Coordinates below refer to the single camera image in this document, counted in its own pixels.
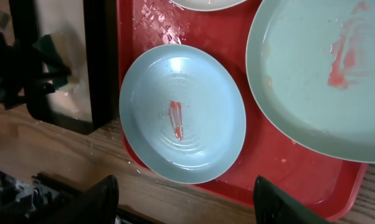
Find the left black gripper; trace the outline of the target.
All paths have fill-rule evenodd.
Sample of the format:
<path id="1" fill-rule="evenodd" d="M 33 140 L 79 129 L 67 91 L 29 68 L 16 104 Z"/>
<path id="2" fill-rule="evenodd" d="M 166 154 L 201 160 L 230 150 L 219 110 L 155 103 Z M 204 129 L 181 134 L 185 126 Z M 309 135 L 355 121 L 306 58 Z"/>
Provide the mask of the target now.
<path id="1" fill-rule="evenodd" d="M 37 101 L 55 91 L 54 82 L 65 80 L 71 71 L 55 51 L 49 35 L 33 45 L 17 41 L 7 45 L 0 32 L 0 103 L 12 109 L 24 103 Z"/>

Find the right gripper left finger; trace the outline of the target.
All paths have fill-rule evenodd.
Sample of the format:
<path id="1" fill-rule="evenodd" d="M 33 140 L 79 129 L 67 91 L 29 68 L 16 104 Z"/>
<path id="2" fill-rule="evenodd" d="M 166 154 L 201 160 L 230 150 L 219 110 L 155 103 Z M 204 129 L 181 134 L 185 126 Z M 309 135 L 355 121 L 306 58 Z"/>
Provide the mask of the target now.
<path id="1" fill-rule="evenodd" d="M 114 224 L 118 206 L 118 181 L 109 175 L 44 219 L 50 224 Z"/>

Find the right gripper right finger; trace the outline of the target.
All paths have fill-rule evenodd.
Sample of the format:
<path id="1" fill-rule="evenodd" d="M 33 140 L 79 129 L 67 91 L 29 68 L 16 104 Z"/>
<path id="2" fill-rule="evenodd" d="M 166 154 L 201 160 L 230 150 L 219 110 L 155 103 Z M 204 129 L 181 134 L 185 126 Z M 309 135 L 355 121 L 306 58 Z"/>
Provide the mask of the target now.
<path id="1" fill-rule="evenodd" d="M 253 201 L 257 224 L 330 224 L 260 175 Z"/>

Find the light blue round plate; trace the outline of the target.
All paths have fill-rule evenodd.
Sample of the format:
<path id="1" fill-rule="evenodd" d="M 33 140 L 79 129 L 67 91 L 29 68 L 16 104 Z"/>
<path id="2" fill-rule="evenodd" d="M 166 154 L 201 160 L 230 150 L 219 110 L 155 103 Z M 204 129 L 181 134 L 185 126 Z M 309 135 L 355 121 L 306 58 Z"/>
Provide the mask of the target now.
<path id="1" fill-rule="evenodd" d="M 225 173 L 245 140 L 246 113 L 229 72 L 188 45 L 160 45 L 141 54 L 120 90 L 128 144 L 153 172 L 182 184 Z"/>

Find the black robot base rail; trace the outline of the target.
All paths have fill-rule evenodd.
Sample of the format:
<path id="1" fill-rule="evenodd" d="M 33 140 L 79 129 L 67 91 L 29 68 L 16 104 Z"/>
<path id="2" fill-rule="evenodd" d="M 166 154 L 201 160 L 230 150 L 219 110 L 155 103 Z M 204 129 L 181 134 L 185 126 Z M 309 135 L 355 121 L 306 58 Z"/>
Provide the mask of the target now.
<path id="1" fill-rule="evenodd" d="M 0 171 L 0 223 L 44 223 L 44 219 L 86 191 L 79 191 L 43 173 L 31 185 Z M 151 223 L 137 213 L 117 206 L 115 223 Z"/>

